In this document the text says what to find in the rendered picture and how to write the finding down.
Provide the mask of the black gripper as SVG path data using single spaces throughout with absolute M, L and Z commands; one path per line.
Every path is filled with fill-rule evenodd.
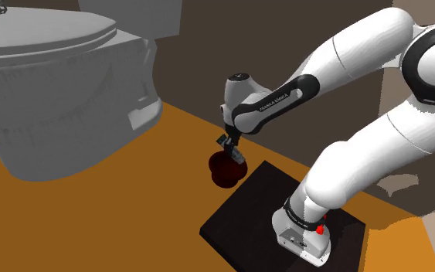
M 227 145 L 233 146 L 231 151 L 231 158 L 239 165 L 243 164 L 246 160 L 243 157 L 243 154 L 236 147 L 239 144 L 239 139 L 241 136 L 241 132 L 234 126 L 225 124 L 225 130 L 228 137 L 225 134 L 222 134 L 216 142 L 225 148 Z

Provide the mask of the dark red round object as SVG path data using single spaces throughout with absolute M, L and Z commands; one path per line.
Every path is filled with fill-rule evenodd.
M 218 151 L 209 158 L 209 170 L 217 186 L 229 189 L 246 176 L 248 167 L 245 161 L 238 163 L 224 151 Z

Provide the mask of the dark robot stand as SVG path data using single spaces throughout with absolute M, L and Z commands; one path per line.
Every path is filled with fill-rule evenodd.
M 298 184 L 263 161 L 202 225 L 199 234 L 237 272 L 359 272 L 365 224 L 343 209 L 327 213 L 331 254 L 322 267 L 278 244 L 271 216 Z

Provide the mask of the grey toilet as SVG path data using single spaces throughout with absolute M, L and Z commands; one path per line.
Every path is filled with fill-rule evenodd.
M 81 172 L 155 126 L 156 40 L 179 33 L 182 0 L 77 0 L 76 11 L 0 15 L 0 159 L 16 178 Z

